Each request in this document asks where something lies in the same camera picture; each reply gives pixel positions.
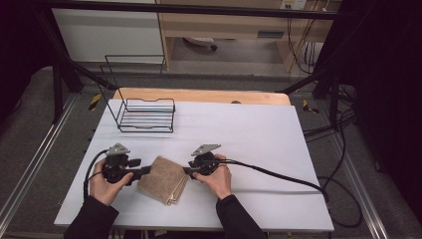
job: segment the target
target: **sleeve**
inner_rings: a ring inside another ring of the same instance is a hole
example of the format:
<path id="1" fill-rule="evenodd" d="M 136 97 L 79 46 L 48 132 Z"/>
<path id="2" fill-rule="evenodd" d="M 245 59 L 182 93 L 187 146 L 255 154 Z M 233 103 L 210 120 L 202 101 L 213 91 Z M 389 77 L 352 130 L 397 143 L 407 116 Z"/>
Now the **sleeve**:
<path id="1" fill-rule="evenodd" d="M 106 239 L 118 211 L 89 196 L 65 232 L 65 239 Z"/>
<path id="2" fill-rule="evenodd" d="M 217 201 L 217 215 L 220 218 L 226 238 L 265 239 L 267 236 L 249 215 L 235 195 Z"/>

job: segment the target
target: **white cabinet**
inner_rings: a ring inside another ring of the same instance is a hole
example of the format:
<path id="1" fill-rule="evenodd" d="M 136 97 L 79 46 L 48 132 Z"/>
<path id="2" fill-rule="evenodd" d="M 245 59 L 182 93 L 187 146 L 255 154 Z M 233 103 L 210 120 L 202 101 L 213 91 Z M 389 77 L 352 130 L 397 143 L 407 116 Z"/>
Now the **white cabinet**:
<path id="1" fill-rule="evenodd" d="M 155 3 L 154 0 L 102 0 Z M 53 9 L 71 58 L 104 62 L 105 55 L 163 55 L 156 13 Z M 161 63 L 162 57 L 113 58 L 113 62 Z"/>

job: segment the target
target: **white tabletop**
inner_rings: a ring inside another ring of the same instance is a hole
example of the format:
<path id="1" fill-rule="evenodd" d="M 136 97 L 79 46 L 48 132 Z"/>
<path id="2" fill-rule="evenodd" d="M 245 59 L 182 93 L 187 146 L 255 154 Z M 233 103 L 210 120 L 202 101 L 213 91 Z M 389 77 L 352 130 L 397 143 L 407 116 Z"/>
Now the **white tabletop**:
<path id="1" fill-rule="evenodd" d="M 121 101 L 110 100 L 118 109 Z M 120 132 L 108 109 L 66 196 L 55 224 L 69 226 L 83 204 L 83 181 L 95 155 L 117 142 L 130 149 L 129 159 L 151 165 L 162 155 L 183 166 L 201 144 L 227 158 L 318 184 L 314 166 L 294 107 L 215 103 L 176 103 L 174 132 Z M 322 195 L 251 168 L 229 165 L 233 193 L 265 231 L 332 231 Z M 120 213 L 114 225 L 137 229 L 220 230 L 216 197 L 206 185 L 189 179 L 179 201 L 167 206 L 125 187 L 112 204 Z"/>

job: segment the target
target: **person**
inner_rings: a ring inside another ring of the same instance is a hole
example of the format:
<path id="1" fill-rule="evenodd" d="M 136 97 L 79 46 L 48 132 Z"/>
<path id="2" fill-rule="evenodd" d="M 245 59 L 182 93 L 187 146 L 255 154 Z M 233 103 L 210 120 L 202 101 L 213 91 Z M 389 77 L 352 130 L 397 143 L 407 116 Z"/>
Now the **person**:
<path id="1" fill-rule="evenodd" d="M 226 159 L 222 154 L 215 154 L 218 159 Z M 130 181 L 132 173 L 125 175 L 117 183 L 108 183 L 101 172 L 106 161 L 96 163 L 90 181 L 90 196 L 85 200 L 79 214 L 65 232 L 65 239 L 106 239 L 118 215 L 118 211 L 111 207 L 118 193 Z M 229 167 L 220 163 L 210 175 L 193 173 L 200 182 L 206 184 L 211 192 L 217 196 L 216 210 L 218 218 L 224 228 L 225 238 L 228 239 L 261 239 L 267 238 L 262 229 L 249 215 L 237 197 L 232 193 Z"/>

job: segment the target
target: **brown cloth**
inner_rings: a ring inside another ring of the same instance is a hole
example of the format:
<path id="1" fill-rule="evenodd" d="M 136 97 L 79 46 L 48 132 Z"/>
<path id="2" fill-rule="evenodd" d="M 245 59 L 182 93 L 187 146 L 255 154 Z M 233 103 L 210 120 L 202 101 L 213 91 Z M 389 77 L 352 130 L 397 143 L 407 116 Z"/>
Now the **brown cloth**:
<path id="1" fill-rule="evenodd" d="M 181 165 L 158 156 L 149 174 L 140 179 L 137 187 L 164 204 L 171 205 L 179 199 L 187 179 L 188 175 Z"/>

